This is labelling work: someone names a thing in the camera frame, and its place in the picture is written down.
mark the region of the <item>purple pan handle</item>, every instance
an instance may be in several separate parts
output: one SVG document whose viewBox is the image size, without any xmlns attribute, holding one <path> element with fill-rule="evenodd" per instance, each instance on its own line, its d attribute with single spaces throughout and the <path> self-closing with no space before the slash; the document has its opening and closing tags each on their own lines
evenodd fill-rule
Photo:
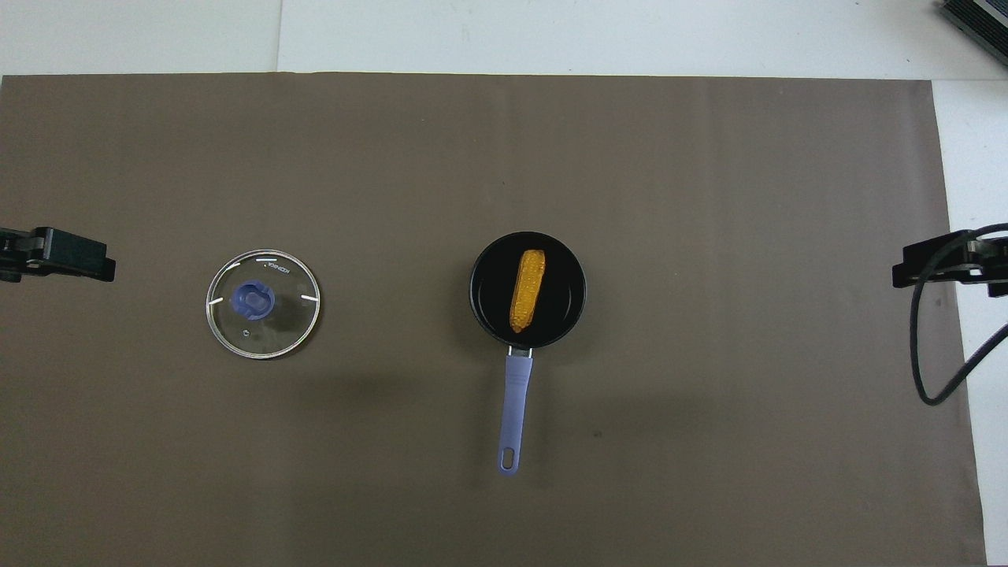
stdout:
<svg viewBox="0 0 1008 567">
<path fill-rule="evenodd" d="M 501 414 L 501 443 L 497 467 L 508 476 L 518 472 L 521 455 L 521 426 L 525 421 L 525 392 L 532 374 L 531 356 L 509 354 L 504 365 L 504 411 Z"/>
</svg>

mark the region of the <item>corn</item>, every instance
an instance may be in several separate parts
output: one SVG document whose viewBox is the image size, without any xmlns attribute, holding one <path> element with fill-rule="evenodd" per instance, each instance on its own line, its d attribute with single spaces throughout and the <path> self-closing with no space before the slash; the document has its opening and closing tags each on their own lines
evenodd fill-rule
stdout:
<svg viewBox="0 0 1008 567">
<path fill-rule="evenodd" d="M 539 286 L 546 271 L 546 253 L 542 250 L 525 250 L 518 262 L 518 278 L 511 297 L 511 329 L 520 333 L 532 324 L 535 302 L 539 299 Z"/>
</svg>

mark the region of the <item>black frying pan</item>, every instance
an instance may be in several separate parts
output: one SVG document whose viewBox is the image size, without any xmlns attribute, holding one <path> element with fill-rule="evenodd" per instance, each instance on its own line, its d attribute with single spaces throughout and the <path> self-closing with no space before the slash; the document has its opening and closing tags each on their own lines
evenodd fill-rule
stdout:
<svg viewBox="0 0 1008 567">
<path fill-rule="evenodd" d="M 532 321 L 516 333 L 511 328 L 511 300 L 525 250 L 542 250 L 546 267 Z M 574 327 L 585 307 L 585 272 L 578 258 L 562 242 L 540 232 L 502 236 L 476 259 L 469 285 L 473 314 L 488 333 L 510 347 L 497 452 L 497 466 L 504 474 L 518 471 L 532 349 L 558 340 Z"/>
</svg>

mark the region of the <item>handle hole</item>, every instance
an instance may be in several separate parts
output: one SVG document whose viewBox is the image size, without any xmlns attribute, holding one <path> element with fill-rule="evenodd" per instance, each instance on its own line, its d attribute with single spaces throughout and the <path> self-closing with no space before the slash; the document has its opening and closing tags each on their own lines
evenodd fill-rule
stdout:
<svg viewBox="0 0 1008 567">
<path fill-rule="evenodd" d="M 504 454 L 501 456 L 501 466 L 504 470 L 511 470 L 514 466 L 514 449 L 510 447 L 504 448 Z"/>
</svg>

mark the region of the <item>lid knob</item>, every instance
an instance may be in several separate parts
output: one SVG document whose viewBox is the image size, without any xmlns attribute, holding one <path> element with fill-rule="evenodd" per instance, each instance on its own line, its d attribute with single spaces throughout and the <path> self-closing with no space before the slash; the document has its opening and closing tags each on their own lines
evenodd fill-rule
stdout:
<svg viewBox="0 0 1008 567">
<path fill-rule="evenodd" d="M 273 311 L 276 296 L 269 286 L 258 279 L 249 279 L 231 295 L 231 309 L 249 321 L 258 321 Z"/>
</svg>

